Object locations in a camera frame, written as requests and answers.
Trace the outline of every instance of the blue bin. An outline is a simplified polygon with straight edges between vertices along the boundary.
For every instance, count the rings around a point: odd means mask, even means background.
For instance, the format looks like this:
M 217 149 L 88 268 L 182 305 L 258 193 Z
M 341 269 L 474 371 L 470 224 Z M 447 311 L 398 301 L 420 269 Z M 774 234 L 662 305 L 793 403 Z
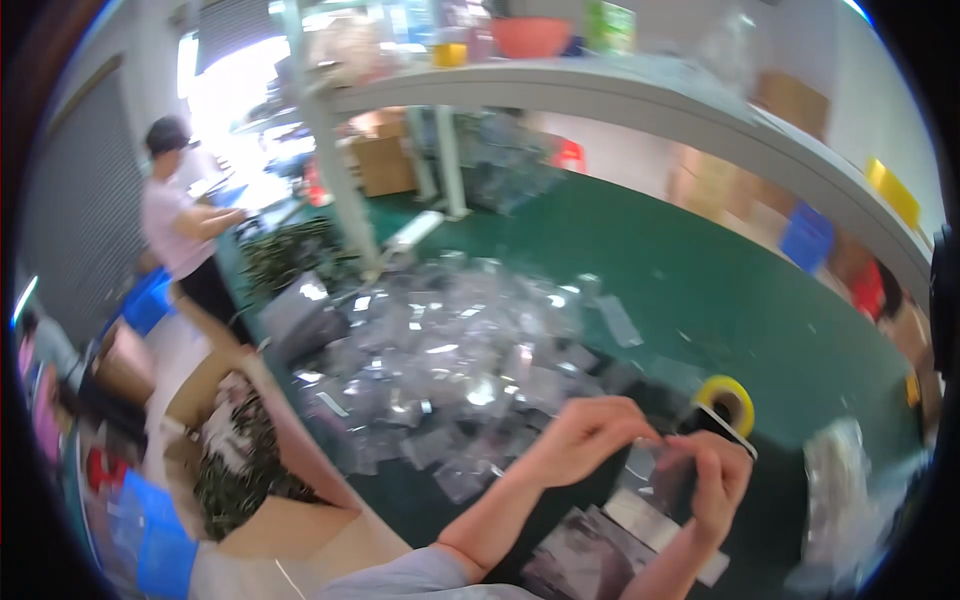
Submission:
M 124 320 L 141 336 L 150 330 L 170 312 L 167 302 L 167 288 L 170 276 L 163 269 L 156 269 L 141 279 L 124 300 L 121 314 Z
M 827 260 L 833 247 L 833 223 L 809 204 L 797 201 L 790 223 L 780 240 L 780 249 L 798 267 L 813 275 Z
M 125 545 L 135 545 L 136 586 L 154 598 L 186 599 L 198 543 L 177 518 L 170 493 L 128 470 L 120 492 L 121 513 L 127 519 Z M 142 537 L 131 534 L 142 523 Z

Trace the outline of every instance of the gray sleeve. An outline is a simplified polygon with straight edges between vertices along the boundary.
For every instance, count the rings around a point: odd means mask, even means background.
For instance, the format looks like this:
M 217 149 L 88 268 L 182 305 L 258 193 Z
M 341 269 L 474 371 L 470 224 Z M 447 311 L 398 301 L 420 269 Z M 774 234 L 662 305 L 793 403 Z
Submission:
M 469 585 L 456 559 L 439 548 L 421 548 L 392 563 L 373 566 L 330 582 L 323 600 L 402 598 Z

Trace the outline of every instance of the table surface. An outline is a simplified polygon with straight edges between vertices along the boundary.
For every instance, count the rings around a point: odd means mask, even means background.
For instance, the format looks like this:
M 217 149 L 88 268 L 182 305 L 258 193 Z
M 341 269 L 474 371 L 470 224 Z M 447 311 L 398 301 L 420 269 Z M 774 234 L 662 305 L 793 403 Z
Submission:
M 367 204 L 378 241 L 422 210 L 409 196 Z M 317 213 L 332 215 L 329 207 L 303 214 Z M 644 344 L 621 348 L 596 311 L 586 314 L 586 344 L 633 361 L 681 392 L 691 391 L 691 374 L 722 373 L 750 393 L 756 407 L 750 442 L 759 459 L 722 547 L 731 564 L 713 589 L 698 583 L 690 598 L 780 594 L 804 534 L 802 446 L 832 420 L 858 419 L 874 472 L 921 450 L 917 418 L 905 400 L 910 367 L 872 324 L 791 263 L 676 206 L 571 173 L 512 216 L 475 212 L 441 225 L 418 245 L 421 258 L 447 249 L 494 256 L 558 282 L 597 274 L 603 292 L 620 298 Z M 238 304 L 248 303 L 239 274 L 243 259 L 232 237 L 222 236 L 217 255 Z M 254 311 L 244 318 L 262 339 Z M 266 360 L 299 410 L 289 370 L 269 348 Z M 631 396 L 643 406 L 643 398 Z M 335 456 L 330 432 L 315 420 L 304 423 Z M 514 583 L 530 550 L 572 506 L 603 506 L 623 460 L 620 453 L 584 482 L 548 491 L 492 579 Z M 381 463 L 376 476 L 348 480 L 402 538 L 421 547 L 468 506 L 450 503 L 430 473 L 394 460 Z

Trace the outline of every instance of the hand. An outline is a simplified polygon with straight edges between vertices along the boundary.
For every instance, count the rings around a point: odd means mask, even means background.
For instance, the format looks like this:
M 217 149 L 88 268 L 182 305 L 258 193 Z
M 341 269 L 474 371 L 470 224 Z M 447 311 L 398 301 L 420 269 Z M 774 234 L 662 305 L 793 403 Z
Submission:
M 243 208 L 234 208 L 230 216 L 232 217 L 231 221 L 234 225 L 240 225 L 247 220 L 247 211 Z
M 510 472 L 543 488 L 569 486 L 636 438 L 660 436 L 629 398 L 574 398 Z
M 719 547 L 727 537 L 736 508 L 747 492 L 754 461 L 746 448 L 715 433 L 696 431 L 666 439 L 671 447 L 692 452 L 697 461 L 693 494 L 693 529 L 698 541 Z

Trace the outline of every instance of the red object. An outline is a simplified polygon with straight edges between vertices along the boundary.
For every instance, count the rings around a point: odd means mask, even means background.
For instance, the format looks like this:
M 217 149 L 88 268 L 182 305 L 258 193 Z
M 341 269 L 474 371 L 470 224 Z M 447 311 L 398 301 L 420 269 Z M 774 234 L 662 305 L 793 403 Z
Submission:
M 580 144 L 564 140 L 560 150 L 553 156 L 553 166 L 575 171 L 577 173 L 587 174 L 587 161 L 584 158 L 584 147 Z
M 320 184 L 320 176 L 317 175 L 317 169 L 313 166 L 313 161 L 309 160 L 303 168 L 303 174 L 307 181 L 307 194 L 310 195 L 310 203 L 314 206 L 323 206 L 326 190 Z
M 94 493 L 100 493 L 104 484 L 123 485 L 127 463 L 109 455 L 100 448 L 90 448 L 86 455 L 86 482 Z
M 850 286 L 853 308 L 857 312 L 870 315 L 876 321 L 883 307 L 883 280 L 876 263 L 871 261 L 860 274 L 860 277 Z
M 556 57 L 570 43 L 570 22 L 545 16 L 494 19 L 493 41 L 508 59 Z

